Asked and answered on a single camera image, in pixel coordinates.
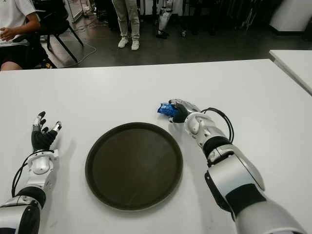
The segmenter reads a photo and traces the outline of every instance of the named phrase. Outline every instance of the white desk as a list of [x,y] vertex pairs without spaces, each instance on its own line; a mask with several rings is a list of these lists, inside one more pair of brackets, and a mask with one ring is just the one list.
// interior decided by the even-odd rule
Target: white desk
[[312,51],[271,50],[275,64],[312,95]]
[[[312,99],[268,59],[1,72],[0,201],[10,197],[15,171],[31,152],[33,118],[45,110],[47,124],[61,120],[63,129],[41,234],[234,234],[230,214],[216,205],[204,181],[206,160],[195,140],[156,113],[170,98],[224,111],[234,143],[262,173],[266,194],[312,233]],[[227,132],[223,120],[211,116]],[[103,133],[134,121],[169,131],[181,147],[184,171],[171,199],[129,213],[95,198],[84,167]]]

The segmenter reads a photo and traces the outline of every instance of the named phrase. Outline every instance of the grey pants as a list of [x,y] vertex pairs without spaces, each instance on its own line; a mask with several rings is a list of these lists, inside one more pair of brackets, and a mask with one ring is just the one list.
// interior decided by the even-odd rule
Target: grey pants
[[140,22],[137,15],[137,0],[112,0],[118,15],[121,36],[128,36],[127,13],[131,23],[132,40],[140,38]]

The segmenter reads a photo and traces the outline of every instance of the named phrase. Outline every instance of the round tray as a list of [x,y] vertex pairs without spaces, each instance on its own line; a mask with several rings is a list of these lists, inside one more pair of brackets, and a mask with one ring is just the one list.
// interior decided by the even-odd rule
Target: round tray
[[182,175],[180,148],[149,123],[128,123],[103,136],[89,152],[85,173],[94,195],[120,210],[142,210],[165,199]]

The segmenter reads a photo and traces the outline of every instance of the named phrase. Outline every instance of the white shirt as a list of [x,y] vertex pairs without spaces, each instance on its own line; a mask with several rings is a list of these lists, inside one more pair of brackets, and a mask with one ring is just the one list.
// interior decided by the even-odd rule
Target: white shirt
[[[25,24],[26,16],[35,11],[31,0],[0,0],[0,28],[20,27]],[[11,41],[0,39],[0,47],[10,45],[13,45]]]

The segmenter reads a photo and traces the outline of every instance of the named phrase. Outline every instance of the blue object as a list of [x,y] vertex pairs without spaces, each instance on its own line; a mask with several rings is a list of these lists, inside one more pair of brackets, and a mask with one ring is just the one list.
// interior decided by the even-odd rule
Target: blue object
[[170,117],[174,117],[178,110],[175,109],[170,103],[162,103],[157,112]]

